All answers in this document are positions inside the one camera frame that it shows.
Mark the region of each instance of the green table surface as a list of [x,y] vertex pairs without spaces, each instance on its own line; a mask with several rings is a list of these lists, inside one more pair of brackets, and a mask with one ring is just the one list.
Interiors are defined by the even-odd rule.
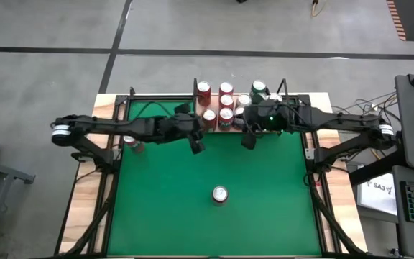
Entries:
[[[146,104],[133,101],[131,119]],[[181,101],[161,102],[170,111]],[[150,105],[142,117],[164,114]],[[254,150],[242,134],[124,148],[108,255],[320,255],[299,134],[268,134]],[[229,198],[215,206],[211,192]]]

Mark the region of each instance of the floor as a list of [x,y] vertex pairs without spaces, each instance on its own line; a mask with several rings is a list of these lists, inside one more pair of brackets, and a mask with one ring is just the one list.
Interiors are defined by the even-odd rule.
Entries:
[[[98,92],[188,92],[193,78],[247,91],[286,78],[290,91],[348,106],[414,73],[414,42],[398,39],[385,0],[310,11],[309,0],[0,0],[0,163],[37,175],[11,190],[0,256],[53,254],[77,163],[50,142],[49,123],[90,114]],[[397,246],[393,224],[362,226],[370,252]]]

